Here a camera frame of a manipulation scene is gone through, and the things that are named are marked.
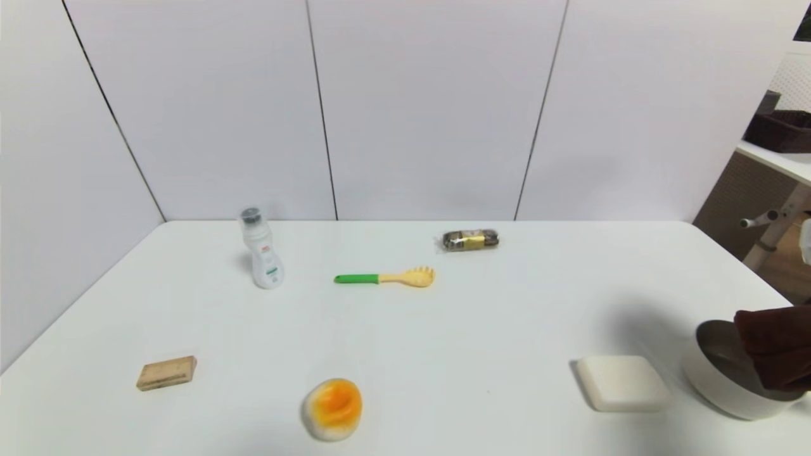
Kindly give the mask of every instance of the white bowl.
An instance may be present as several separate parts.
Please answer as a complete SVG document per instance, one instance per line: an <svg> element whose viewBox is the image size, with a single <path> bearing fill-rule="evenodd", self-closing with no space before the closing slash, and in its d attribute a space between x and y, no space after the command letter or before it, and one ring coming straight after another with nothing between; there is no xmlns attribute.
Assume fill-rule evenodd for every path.
<svg viewBox="0 0 811 456"><path fill-rule="evenodd" d="M706 400L743 419L777 415L805 395L763 388L738 330L730 321L701 323L690 339L681 366Z"/></svg>

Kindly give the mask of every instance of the wooden block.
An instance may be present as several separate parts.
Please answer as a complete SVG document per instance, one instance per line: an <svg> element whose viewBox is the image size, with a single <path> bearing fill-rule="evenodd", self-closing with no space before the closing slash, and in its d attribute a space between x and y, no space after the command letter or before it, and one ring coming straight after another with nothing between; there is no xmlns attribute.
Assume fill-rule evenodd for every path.
<svg viewBox="0 0 811 456"><path fill-rule="evenodd" d="M180 385L191 381L195 375L197 359L194 356L169 359L160 363L147 364L141 370L135 386L141 391Z"/></svg>

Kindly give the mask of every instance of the white wall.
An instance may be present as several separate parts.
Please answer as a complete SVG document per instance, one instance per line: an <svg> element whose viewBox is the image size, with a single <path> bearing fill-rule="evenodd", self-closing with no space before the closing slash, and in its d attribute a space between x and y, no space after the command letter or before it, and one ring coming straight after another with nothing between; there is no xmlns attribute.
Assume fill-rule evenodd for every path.
<svg viewBox="0 0 811 456"><path fill-rule="evenodd" d="M67 0L168 219L334 219L304 0Z"/></svg>
<svg viewBox="0 0 811 456"><path fill-rule="evenodd" d="M311 0L340 219L512 219L565 0Z"/></svg>
<svg viewBox="0 0 811 456"><path fill-rule="evenodd" d="M692 220L808 0L571 0L518 212Z"/></svg>
<svg viewBox="0 0 811 456"><path fill-rule="evenodd" d="M161 216L60 2L2 2L0 74L3 370Z"/></svg>

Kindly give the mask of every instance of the plastic wrapper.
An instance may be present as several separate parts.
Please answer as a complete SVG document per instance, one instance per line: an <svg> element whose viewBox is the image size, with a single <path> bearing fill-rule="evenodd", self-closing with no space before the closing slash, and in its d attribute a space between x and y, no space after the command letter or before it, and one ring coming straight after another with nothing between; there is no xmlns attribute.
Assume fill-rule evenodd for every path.
<svg viewBox="0 0 811 456"><path fill-rule="evenodd" d="M441 246L446 252L479 250L499 245L499 234L495 230L450 231L442 235Z"/></svg>

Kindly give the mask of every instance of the towel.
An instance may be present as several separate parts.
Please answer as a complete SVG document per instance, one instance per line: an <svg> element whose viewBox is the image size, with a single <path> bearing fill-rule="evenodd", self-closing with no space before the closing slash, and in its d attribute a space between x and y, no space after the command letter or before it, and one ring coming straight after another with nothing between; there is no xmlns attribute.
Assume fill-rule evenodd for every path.
<svg viewBox="0 0 811 456"><path fill-rule="evenodd" d="M764 388L811 390L811 307L738 311L735 327Z"/></svg>

